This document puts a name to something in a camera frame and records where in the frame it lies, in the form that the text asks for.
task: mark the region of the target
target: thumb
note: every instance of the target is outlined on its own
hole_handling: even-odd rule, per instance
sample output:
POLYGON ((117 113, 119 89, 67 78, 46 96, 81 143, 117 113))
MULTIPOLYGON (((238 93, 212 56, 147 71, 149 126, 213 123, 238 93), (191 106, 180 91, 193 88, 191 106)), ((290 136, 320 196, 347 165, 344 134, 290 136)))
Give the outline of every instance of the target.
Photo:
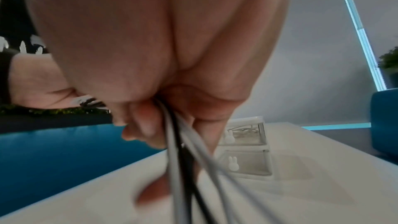
MULTIPOLYGON (((195 120, 193 128, 205 141, 210 153, 213 154, 218 145, 218 141, 224 131, 228 119, 218 121, 195 120)), ((201 168, 195 163, 194 176, 197 179, 201 168)), ((158 179, 149 184, 137 197, 137 205, 146 205, 163 197, 170 195, 170 187, 167 171, 158 179)))

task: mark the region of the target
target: horizontal light strip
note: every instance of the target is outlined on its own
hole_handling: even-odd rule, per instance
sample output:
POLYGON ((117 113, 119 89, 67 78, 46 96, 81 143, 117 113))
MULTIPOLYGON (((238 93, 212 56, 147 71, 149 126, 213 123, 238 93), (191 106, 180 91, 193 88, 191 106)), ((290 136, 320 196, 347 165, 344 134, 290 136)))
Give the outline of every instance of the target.
POLYGON ((361 124, 331 124, 331 125, 316 125, 316 126, 303 126, 307 130, 328 130, 328 129, 365 129, 370 128, 371 123, 361 124))
POLYGON ((369 43, 368 36, 362 25, 362 21, 361 18, 359 17, 359 13, 357 7, 355 6, 354 0, 344 0, 344 1, 347 5, 352 22, 354 23, 355 31, 357 32, 359 41, 361 42, 361 47, 362 50, 364 51, 366 61, 368 63, 370 72, 372 74, 372 78, 376 86, 376 89, 377 91, 386 90, 387 89, 386 83, 384 82, 380 69, 377 67, 377 62, 373 53, 372 46, 369 43))

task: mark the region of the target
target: blue chair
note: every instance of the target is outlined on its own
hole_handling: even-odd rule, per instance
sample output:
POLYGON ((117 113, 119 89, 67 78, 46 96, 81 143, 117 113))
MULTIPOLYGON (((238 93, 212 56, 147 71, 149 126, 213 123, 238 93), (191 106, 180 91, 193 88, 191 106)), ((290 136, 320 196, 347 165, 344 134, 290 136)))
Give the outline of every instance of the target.
POLYGON ((158 153, 111 124, 0 135, 0 216, 158 153))
POLYGON ((398 88, 373 94, 371 124, 373 148, 398 163, 398 88))

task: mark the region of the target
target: plastic drawer organizer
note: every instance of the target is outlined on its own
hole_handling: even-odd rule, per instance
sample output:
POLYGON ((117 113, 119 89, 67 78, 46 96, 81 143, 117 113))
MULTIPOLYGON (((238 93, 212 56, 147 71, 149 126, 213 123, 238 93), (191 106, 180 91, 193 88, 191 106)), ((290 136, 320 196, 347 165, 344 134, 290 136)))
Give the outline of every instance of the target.
POLYGON ((215 156, 235 177, 271 179, 272 163, 263 118, 250 117, 228 121, 215 156))

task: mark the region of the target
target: human hand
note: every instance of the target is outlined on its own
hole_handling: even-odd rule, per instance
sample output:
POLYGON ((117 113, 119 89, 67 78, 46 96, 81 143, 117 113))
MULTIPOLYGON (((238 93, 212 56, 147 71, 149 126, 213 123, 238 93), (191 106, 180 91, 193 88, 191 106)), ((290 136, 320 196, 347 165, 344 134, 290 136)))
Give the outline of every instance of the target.
POLYGON ((50 54, 15 55, 8 82, 11 102, 24 107, 73 107, 70 102, 78 96, 50 54))
MULTIPOLYGON (((192 124, 211 152, 263 70, 288 3, 27 1, 67 79, 104 101, 115 124, 128 124, 125 139, 164 145, 162 115, 152 100, 158 96, 192 124)), ((164 175, 143 191, 138 202, 168 193, 164 175)))

